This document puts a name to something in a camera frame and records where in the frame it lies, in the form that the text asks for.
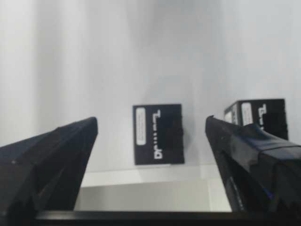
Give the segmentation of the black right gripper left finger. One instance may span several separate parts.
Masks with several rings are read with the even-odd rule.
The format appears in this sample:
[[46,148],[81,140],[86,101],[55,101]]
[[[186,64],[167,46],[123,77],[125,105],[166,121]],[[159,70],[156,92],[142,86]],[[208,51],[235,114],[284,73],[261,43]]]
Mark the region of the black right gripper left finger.
[[73,210],[98,135],[90,117],[0,149],[0,217]]

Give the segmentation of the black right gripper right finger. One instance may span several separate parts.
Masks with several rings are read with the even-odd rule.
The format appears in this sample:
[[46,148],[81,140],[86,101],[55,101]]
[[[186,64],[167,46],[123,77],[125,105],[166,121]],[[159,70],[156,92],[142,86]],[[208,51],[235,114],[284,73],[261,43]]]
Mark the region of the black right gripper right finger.
[[300,145],[213,116],[205,132],[233,211],[300,213]]

